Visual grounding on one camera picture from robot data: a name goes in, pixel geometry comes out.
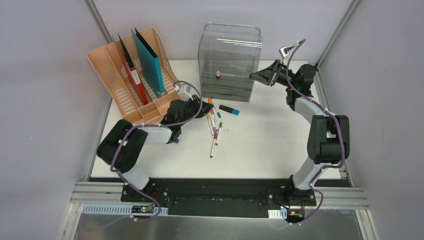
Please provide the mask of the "smoked clear drawer box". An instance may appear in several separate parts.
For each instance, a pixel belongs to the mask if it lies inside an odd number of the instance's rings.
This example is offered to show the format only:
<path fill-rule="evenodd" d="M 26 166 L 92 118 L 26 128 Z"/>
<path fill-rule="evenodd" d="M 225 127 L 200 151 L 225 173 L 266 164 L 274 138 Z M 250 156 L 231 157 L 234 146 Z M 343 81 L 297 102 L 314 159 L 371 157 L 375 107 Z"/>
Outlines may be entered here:
<path fill-rule="evenodd" d="M 200 31 L 197 71 L 205 98 L 249 102 L 262 49 L 255 25 L 208 22 Z"/>

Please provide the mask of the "teal folder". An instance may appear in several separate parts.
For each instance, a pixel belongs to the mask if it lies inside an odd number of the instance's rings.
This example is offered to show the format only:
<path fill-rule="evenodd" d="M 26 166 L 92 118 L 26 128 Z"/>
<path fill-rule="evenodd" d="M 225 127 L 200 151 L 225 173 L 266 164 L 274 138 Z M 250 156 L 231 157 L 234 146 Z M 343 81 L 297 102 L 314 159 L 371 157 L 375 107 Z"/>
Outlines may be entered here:
<path fill-rule="evenodd" d="M 160 58 L 136 28 L 131 33 L 140 61 L 143 78 L 156 97 L 160 98 L 166 94 Z"/>

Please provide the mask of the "red folder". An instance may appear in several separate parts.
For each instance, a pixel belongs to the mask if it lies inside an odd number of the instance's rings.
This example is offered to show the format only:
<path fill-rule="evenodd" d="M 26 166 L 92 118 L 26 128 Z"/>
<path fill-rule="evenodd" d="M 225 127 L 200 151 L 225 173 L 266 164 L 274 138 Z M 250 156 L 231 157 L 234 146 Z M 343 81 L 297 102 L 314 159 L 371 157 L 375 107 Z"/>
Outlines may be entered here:
<path fill-rule="evenodd" d="M 120 58 L 122 60 L 122 63 L 124 65 L 125 72 L 127 74 L 127 77 L 130 81 L 131 86 L 133 87 L 135 93 L 138 96 L 138 99 L 141 101 L 142 105 L 147 105 L 149 103 L 144 86 L 142 84 L 141 78 L 138 74 L 137 68 L 135 67 L 131 56 L 121 38 L 120 35 L 118 35 L 119 38 L 119 44 L 122 49 L 122 53 L 120 54 Z"/>

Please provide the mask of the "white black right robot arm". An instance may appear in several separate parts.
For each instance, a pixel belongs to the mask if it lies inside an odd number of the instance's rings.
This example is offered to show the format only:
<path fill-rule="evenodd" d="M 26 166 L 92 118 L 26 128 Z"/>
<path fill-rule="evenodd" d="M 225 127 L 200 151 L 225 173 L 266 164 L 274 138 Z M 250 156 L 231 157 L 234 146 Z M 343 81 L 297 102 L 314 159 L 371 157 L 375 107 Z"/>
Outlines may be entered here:
<path fill-rule="evenodd" d="M 316 66 L 307 63 L 292 72 L 282 61 L 275 60 L 269 67 L 249 75 L 250 79 L 270 87 L 285 86 L 287 105 L 310 124 L 307 159 L 289 177 L 281 194 L 273 198 L 283 205 L 314 204 L 313 188 L 318 178 L 327 169 L 341 167 L 349 155 L 349 118 L 328 111 L 312 95 L 311 86 L 317 70 Z"/>

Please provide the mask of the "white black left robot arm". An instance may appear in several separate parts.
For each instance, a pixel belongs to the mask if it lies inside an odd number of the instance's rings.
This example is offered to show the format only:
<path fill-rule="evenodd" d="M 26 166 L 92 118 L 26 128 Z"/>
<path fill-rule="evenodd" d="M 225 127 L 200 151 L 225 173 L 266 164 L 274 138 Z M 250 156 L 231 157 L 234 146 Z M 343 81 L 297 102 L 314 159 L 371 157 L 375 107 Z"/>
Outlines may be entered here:
<path fill-rule="evenodd" d="M 135 198 L 147 202 L 152 198 L 153 189 L 147 185 L 150 178 L 138 164 L 143 146 L 178 142 L 182 126 L 190 119 L 205 117 L 213 106 L 194 94 L 187 100 L 171 101 L 158 124 L 143 123 L 135 128 L 129 121 L 120 119 L 99 144 L 96 155 L 134 186 Z"/>

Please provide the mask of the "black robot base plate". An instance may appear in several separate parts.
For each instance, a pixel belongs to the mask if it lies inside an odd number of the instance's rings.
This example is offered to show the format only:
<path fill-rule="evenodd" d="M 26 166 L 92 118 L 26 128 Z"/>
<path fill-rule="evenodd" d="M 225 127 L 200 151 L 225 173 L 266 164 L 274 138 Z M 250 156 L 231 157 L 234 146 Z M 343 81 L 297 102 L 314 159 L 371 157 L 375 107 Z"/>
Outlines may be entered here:
<path fill-rule="evenodd" d="M 125 185 L 120 200 L 151 203 L 148 196 L 175 216 L 267 218 L 269 210 L 317 205 L 314 192 L 296 190 L 290 178 L 151 178 L 142 193 Z"/>

